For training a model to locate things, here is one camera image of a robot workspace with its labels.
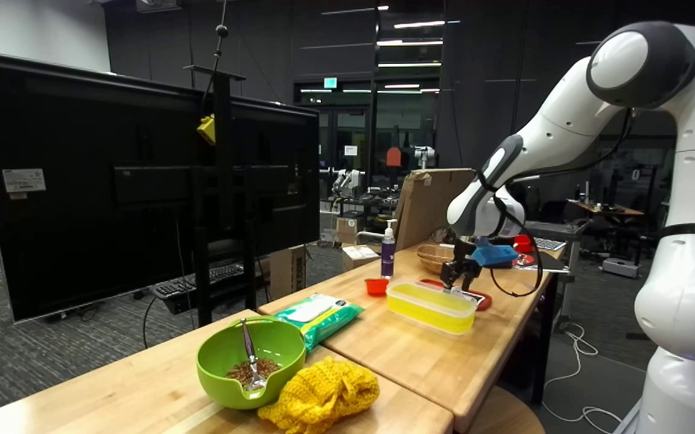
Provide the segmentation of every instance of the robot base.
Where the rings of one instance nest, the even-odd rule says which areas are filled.
[[[656,349],[647,367],[637,434],[695,431],[695,361]]]

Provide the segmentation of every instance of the television monitor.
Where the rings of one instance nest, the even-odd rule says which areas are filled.
[[[193,269],[186,192],[194,169],[216,167],[216,150],[194,133],[199,101],[193,90],[0,56],[0,256],[14,320]],[[230,201],[240,207],[212,237],[244,237],[250,220],[268,234],[253,253],[316,239],[316,192],[306,186],[316,186],[316,116],[240,99],[230,105]],[[121,169],[152,183],[124,191]],[[265,183],[253,177],[291,189],[253,189]]]

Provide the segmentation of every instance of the red object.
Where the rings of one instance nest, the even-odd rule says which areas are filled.
[[[444,289],[444,285],[439,283],[439,280],[419,280],[422,285],[432,285],[432,287],[442,287]]]
[[[395,167],[397,169],[403,163],[401,160],[403,160],[403,152],[397,148],[389,148],[386,150],[386,167]]]
[[[518,253],[535,253],[532,239],[520,232],[518,237],[513,237],[513,250],[518,250]]]
[[[386,289],[389,289],[389,280],[384,278],[366,280],[369,296],[386,296]]]
[[[487,312],[491,307],[491,296],[490,295],[484,295],[484,292],[472,292],[472,295],[483,296],[483,302],[478,303],[475,312]]]

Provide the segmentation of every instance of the ceiling light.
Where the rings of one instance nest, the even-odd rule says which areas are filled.
[[[380,69],[442,68],[442,63],[439,60],[430,60],[430,63],[375,63],[375,68],[380,68]]]
[[[321,14],[366,14],[374,13],[374,7],[349,7],[349,10],[322,10]]]
[[[378,90],[375,93],[419,93],[419,90]]]
[[[424,28],[424,26],[444,26],[444,19],[430,22],[395,22],[392,28]]]
[[[375,46],[392,48],[392,46],[444,46],[442,38],[422,38],[422,40],[403,40],[403,38],[384,38]]]
[[[417,90],[419,85],[417,81],[390,81],[386,85],[386,90]]]
[[[321,90],[321,86],[300,86],[299,93],[329,93],[329,90]]]

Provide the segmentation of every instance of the yellow cloth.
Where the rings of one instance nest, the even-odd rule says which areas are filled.
[[[340,418],[357,414],[378,395],[374,371],[340,359],[321,359],[290,378],[276,403],[257,409],[284,434],[321,434]]]

